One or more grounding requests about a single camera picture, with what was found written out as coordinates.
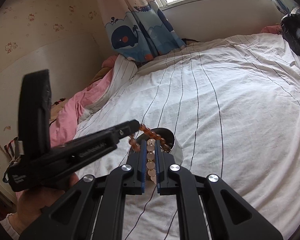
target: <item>silver bowl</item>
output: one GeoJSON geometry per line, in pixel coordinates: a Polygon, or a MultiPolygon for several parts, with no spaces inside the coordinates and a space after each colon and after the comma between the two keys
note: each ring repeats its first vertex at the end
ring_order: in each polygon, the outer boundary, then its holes
{"type": "MultiPolygon", "coordinates": [[[[180,144],[178,143],[176,137],[174,136],[173,132],[171,132],[167,128],[153,128],[151,129],[151,131],[154,131],[156,134],[159,134],[162,138],[166,140],[166,144],[171,148],[170,154],[173,155],[176,164],[181,165],[184,157],[183,150],[180,144]]],[[[138,144],[141,145],[141,140],[149,139],[150,137],[143,133],[136,138],[136,141],[138,144]]],[[[130,147],[128,154],[133,152],[134,150],[132,149],[132,147],[130,147]]]]}

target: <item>wrist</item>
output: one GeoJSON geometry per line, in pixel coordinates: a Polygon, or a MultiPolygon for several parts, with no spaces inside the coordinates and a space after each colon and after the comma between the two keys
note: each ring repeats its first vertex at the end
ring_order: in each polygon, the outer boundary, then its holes
{"type": "Polygon", "coordinates": [[[19,219],[18,213],[14,213],[13,215],[8,217],[8,221],[11,227],[20,235],[23,230],[26,229],[26,226],[23,225],[21,220],[19,219]]]}

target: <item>wallpaper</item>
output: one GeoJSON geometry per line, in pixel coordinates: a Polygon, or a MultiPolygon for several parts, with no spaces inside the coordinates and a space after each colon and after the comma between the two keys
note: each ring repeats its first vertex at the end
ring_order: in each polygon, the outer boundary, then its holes
{"type": "Polygon", "coordinates": [[[57,40],[89,32],[104,59],[112,55],[96,0],[7,0],[0,9],[0,72],[57,40]]]}

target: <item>metal pivot bolt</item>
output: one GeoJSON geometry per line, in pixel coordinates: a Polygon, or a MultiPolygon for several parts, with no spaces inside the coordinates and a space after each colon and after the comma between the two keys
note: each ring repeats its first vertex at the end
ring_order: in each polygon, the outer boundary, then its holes
{"type": "Polygon", "coordinates": [[[123,171],[130,171],[132,169],[132,166],[129,165],[129,164],[124,164],[124,165],[121,166],[121,169],[123,171]]]}
{"type": "Polygon", "coordinates": [[[180,170],[180,166],[178,164],[172,164],[170,166],[170,170],[172,170],[172,171],[178,171],[178,170],[180,170]]]}
{"type": "Polygon", "coordinates": [[[84,182],[91,182],[93,181],[93,176],[92,175],[86,175],[83,177],[84,182]]]}
{"type": "Polygon", "coordinates": [[[219,177],[215,174],[211,174],[209,175],[208,180],[210,180],[211,182],[217,182],[219,180],[219,177]]]}

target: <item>round metal container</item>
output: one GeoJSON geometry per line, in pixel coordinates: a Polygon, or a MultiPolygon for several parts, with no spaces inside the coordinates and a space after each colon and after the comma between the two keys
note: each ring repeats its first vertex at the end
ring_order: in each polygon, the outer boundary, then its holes
{"type": "MultiPolygon", "coordinates": [[[[167,128],[154,128],[151,130],[154,131],[156,134],[159,134],[162,138],[166,140],[166,144],[171,148],[170,154],[174,156],[174,160],[176,161],[176,164],[181,165],[183,161],[183,150],[180,144],[178,143],[176,137],[174,136],[173,132],[171,132],[167,128]]],[[[150,137],[143,133],[136,138],[136,141],[138,144],[141,145],[141,140],[149,140],[149,139],[150,137]]],[[[129,154],[133,152],[134,150],[130,147],[129,154]]]]}

